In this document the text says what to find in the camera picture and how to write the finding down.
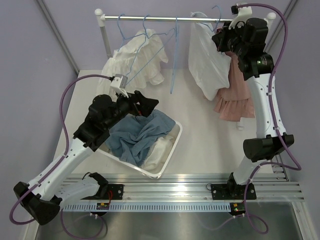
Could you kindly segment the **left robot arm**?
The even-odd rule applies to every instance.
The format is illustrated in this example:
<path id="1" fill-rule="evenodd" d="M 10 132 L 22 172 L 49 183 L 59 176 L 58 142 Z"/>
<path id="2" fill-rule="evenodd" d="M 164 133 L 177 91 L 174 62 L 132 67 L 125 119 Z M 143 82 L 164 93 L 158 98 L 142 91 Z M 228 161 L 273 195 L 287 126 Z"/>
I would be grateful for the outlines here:
<path id="1" fill-rule="evenodd" d="M 116 101 L 107 94 L 96 96 L 84 122 L 66 144 L 66 152 L 28 183 L 20 181 L 14 186 L 17 202 L 43 226 L 68 205 L 85 198 L 103 199 L 109 194 L 109 182 L 97 172 L 66 188 L 61 184 L 80 163 L 99 149 L 115 124 L 128 114 L 148 117 L 158 104 L 157 99 L 147 98 L 138 90 L 126 96 L 119 95 Z"/>

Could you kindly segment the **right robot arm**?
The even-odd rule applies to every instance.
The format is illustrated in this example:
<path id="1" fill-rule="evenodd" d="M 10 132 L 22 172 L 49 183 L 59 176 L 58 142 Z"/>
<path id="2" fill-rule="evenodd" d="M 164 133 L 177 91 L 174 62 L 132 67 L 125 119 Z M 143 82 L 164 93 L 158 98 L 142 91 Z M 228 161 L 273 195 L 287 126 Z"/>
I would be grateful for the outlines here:
<path id="1" fill-rule="evenodd" d="M 211 184 L 212 199 L 255 200 L 252 173 L 294 143 L 294 136 L 283 126 L 275 96 L 274 61 L 264 51 L 267 22 L 249 18 L 237 23 L 226 21 L 212 40 L 219 52 L 232 52 L 249 87 L 256 119 L 256 137 L 243 142 L 244 158 L 224 184 Z"/>

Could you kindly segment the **blue denim skirt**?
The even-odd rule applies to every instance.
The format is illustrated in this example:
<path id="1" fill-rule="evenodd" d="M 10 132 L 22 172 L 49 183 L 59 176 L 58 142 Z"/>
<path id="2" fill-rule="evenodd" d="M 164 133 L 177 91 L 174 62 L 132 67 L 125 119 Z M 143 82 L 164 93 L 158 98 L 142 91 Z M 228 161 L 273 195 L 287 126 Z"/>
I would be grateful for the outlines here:
<path id="1" fill-rule="evenodd" d="M 109 130 L 105 144 L 122 162 L 139 167 L 147 158 L 151 146 L 175 125 L 172 118 L 157 109 L 148 117 L 127 115 Z"/>

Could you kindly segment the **white pleated skirt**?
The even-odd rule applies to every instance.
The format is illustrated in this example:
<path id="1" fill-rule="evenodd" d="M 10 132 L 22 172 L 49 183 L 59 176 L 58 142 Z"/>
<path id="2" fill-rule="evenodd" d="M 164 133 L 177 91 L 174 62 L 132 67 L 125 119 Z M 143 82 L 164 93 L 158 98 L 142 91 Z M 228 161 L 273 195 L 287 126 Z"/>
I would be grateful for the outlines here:
<path id="1" fill-rule="evenodd" d="M 159 137 L 150 147 L 141 168 L 151 173 L 158 172 L 166 162 L 174 143 L 175 138 L 170 135 Z"/>

